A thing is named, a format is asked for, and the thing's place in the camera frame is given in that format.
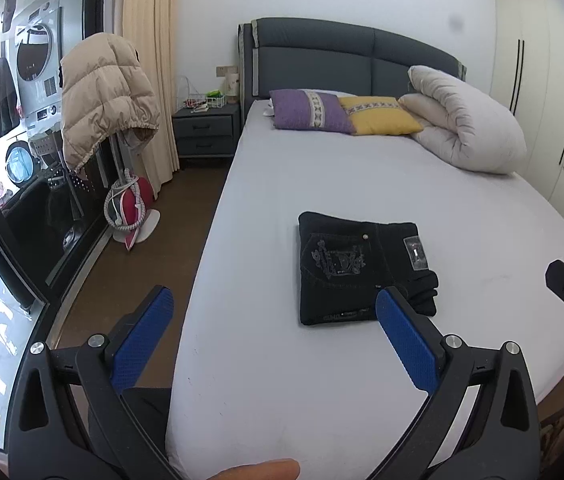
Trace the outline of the left hand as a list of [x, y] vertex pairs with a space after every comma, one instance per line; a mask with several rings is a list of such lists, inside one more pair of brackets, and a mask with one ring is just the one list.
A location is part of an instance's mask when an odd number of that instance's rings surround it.
[[259, 464], [232, 467], [218, 472], [209, 480], [297, 480], [300, 465], [297, 460], [268, 460]]

